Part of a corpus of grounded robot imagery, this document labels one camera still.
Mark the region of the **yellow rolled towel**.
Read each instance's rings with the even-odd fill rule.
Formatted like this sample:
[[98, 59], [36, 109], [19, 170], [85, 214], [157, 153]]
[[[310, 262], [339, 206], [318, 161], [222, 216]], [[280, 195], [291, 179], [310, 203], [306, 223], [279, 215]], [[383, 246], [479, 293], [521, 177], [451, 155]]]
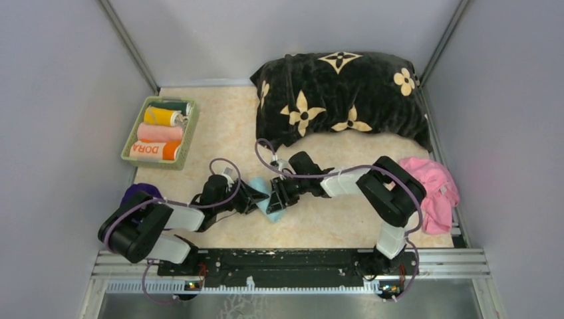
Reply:
[[144, 111], [143, 122], [158, 126], [178, 126], [182, 123], [184, 116], [179, 110], [169, 110], [149, 106]]

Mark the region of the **black floral blanket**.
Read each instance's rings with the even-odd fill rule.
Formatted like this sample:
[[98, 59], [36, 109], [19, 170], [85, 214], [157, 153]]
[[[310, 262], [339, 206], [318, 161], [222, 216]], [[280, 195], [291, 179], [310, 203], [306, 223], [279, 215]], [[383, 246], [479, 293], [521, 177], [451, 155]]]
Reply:
[[415, 66], [386, 53], [288, 54], [251, 76], [255, 136], [274, 148], [314, 133], [391, 133], [432, 150]]

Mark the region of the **light blue towel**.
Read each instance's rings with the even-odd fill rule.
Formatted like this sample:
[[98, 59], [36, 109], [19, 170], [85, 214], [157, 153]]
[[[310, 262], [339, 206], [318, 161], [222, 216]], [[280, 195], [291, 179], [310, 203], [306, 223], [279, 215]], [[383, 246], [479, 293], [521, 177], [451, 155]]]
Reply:
[[253, 189], [267, 195], [267, 199], [264, 199], [259, 203], [257, 203], [257, 207], [264, 214], [264, 216], [266, 216], [266, 218], [270, 220], [270, 222], [272, 223], [279, 222], [286, 214], [286, 210], [283, 209], [280, 211], [276, 211], [274, 213], [267, 213], [267, 208], [270, 202], [271, 191], [272, 191], [271, 183], [269, 181], [266, 181], [262, 177], [254, 177], [249, 181], [248, 185]]

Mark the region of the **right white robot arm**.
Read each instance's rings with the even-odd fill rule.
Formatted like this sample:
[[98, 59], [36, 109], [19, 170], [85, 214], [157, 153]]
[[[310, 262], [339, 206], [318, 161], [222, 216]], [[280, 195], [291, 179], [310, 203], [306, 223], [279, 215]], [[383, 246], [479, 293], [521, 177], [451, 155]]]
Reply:
[[372, 165], [321, 169], [307, 152], [299, 152], [287, 161], [275, 158], [270, 166], [279, 177], [270, 181], [269, 202], [259, 206], [266, 216], [295, 205], [306, 193], [331, 199], [361, 195], [383, 221], [375, 245], [375, 267], [383, 274], [391, 274], [400, 266], [408, 222], [421, 209], [426, 190], [393, 159], [381, 156]]

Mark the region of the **pink rolled towel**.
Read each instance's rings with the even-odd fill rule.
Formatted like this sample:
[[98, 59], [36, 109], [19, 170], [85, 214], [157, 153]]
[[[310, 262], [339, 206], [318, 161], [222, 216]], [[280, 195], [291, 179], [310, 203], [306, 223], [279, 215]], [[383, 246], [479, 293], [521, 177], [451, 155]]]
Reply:
[[159, 126], [141, 123], [136, 131], [138, 140], [144, 142], [171, 142], [182, 140], [184, 130], [181, 126]]

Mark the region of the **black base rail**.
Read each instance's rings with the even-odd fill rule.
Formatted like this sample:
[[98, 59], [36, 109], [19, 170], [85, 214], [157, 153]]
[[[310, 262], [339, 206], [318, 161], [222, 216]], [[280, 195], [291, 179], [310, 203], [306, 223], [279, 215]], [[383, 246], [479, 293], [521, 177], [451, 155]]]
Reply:
[[160, 276], [194, 276], [206, 288], [360, 288], [416, 273], [412, 251], [388, 260], [373, 249], [201, 249], [157, 265]]

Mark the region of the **orange DORA rolled towel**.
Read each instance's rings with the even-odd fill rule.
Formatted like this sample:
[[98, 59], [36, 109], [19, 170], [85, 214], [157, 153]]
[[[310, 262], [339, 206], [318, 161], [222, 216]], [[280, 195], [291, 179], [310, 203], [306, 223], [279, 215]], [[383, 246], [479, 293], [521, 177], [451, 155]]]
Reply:
[[174, 161], [181, 141], [143, 142], [137, 141], [130, 148], [129, 156], [140, 159]]

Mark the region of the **green plastic basket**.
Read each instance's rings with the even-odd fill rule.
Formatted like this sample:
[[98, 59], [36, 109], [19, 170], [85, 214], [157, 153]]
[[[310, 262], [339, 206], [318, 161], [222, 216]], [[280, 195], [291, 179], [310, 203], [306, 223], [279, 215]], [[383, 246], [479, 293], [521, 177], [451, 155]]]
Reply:
[[[140, 158], [132, 158], [129, 156], [130, 148], [132, 145], [137, 142], [141, 141], [138, 140], [136, 136], [136, 131], [139, 125], [143, 122], [143, 115], [144, 111], [149, 107], [149, 103], [153, 101], [178, 101], [178, 102], [189, 102], [192, 104], [192, 109], [188, 112], [187, 116], [184, 116], [182, 123], [178, 126], [181, 126], [184, 130], [184, 135], [181, 141], [181, 145], [177, 152], [176, 159], [174, 161], [165, 161], [165, 160], [146, 160]], [[194, 100], [190, 100], [187, 98], [166, 98], [163, 96], [149, 96], [145, 99], [141, 110], [137, 116], [137, 119], [131, 129], [129, 137], [122, 149], [121, 158], [124, 161], [129, 162], [133, 166], [136, 167], [149, 167], [149, 168], [158, 168], [158, 169], [170, 169], [170, 170], [181, 170], [184, 168], [186, 158], [188, 155], [188, 150], [190, 148], [190, 144], [192, 142], [192, 138], [194, 136], [194, 132], [196, 130], [196, 125], [198, 123], [198, 118], [200, 115], [200, 109]]]

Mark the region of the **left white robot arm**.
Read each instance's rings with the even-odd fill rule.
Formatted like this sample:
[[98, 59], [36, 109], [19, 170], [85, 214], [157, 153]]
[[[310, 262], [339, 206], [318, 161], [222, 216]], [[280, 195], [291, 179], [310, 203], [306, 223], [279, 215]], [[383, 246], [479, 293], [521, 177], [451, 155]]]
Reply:
[[173, 263], [184, 275], [197, 271], [197, 247], [189, 240], [166, 234], [170, 229], [202, 233], [219, 221], [219, 214], [248, 214], [269, 200], [267, 188], [213, 174], [189, 204], [170, 201], [153, 189], [135, 189], [100, 226], [98, 240], [130, 263], [145, 259]]

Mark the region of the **dark green rolled towel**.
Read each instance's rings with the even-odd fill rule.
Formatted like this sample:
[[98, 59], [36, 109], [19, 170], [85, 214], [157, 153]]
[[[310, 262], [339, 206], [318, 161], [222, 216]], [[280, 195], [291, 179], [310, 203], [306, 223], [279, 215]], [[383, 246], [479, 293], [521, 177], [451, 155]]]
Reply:
[[149, 103], [149, 106], [166, 110], [179, 111], [183, 116], [187, 116], [188, 112], [192, 109], [191, 103], [178, 101], [153, 101]]

